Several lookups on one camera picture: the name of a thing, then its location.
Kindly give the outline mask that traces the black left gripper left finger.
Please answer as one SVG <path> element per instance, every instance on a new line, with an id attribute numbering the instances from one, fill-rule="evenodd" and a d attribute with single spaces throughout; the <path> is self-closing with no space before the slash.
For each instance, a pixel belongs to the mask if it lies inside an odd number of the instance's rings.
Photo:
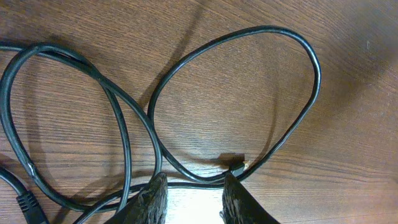
<path id="1" fill-rule="evenodd" d="M 167 175 L 159 172 L 105 224 L 164 224 L 167 214 Z"/>

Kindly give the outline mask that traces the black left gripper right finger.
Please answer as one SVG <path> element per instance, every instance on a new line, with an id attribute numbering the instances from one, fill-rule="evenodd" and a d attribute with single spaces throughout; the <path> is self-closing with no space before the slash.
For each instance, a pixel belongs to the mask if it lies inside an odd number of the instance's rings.
<path id="1" fill-rule="evenodd" d="M 224 179 L 222 203 L 226 224 L 279 224 L 231 173 Z"/>

